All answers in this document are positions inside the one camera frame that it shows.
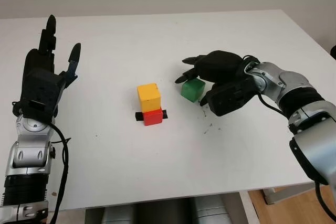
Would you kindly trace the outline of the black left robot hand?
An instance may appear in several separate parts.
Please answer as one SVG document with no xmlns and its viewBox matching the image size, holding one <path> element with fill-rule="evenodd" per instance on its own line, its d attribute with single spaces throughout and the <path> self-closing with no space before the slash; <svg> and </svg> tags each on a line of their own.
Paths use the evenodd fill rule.
<svg viewBox="0 0 336 224">
<path fill-rule="evenodd" d="M 39 47 L 26 56 L 20 102 L 24 117 L 50 123 L 57 115 L 58 102 L 64 89 L 76 79 L 81 44 L 74 45 L 66 71 L 55 73 L 53 51 L 56 49 L 56 18 L 50 15 L 46 28 L 41 31 Z"/>
</svg>

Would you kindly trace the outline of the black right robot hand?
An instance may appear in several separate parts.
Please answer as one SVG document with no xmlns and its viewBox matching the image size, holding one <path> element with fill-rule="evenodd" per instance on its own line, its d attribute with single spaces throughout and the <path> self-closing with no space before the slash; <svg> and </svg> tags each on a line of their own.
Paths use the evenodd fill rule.
<svg viewBox="0 0 336 224">
<path fill-rule="evenodd" d="M 223 112 L 241 108 L 249 100 L 244 92 L 246 78 L 238 74 L 243 64 L 239 55 L 217 50 L 182 62 L 193 66 L 175 80 L 182 84 L 181 96 L 187 100 L 200 99 L 201 106 L 208 104 Z"/>
</svg>

